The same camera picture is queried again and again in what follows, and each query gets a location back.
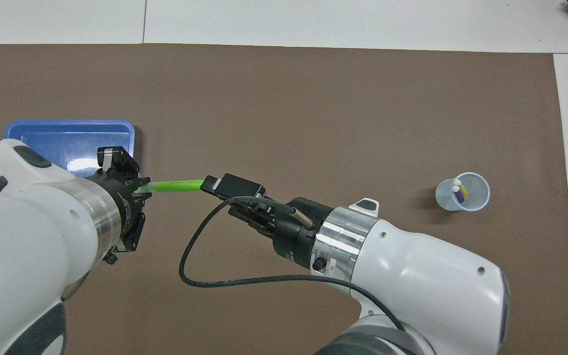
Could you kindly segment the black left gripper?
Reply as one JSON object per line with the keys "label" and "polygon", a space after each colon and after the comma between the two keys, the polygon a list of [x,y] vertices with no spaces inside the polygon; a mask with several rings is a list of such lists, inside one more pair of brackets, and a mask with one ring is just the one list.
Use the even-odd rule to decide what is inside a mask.
{"label": "black left gripper", "polygon": [[139,164],[121,146],[99,147],[97,161],[99,169],[86,179],[108,192],[120,215],[120,238],[102,258],[108,265],[113,265],[118,260],[118,253],[134,252],[138,248],[146,222],[143,208],[152,194],[137,190],[151,179],[140,177]]}

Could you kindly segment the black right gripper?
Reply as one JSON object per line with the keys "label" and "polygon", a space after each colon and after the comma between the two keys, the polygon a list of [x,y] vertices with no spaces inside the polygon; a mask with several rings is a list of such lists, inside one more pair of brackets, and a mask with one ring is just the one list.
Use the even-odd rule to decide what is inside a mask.
{"label": "black right gripper", "polygon": [[[230,174],[222,178],[207,176],[200,189],[221,200],[237,196],[263,197],[266,192],[261,184]],[[314,223],[313,228],[306,229],[290,216],[289,206],[274,200],[235,202],[230,205],[228,213],[262,236],[271,237],[278,255],[310,269],[316,234],[333,208],[303,197],[297,197],[287,205],[307,216]]]}

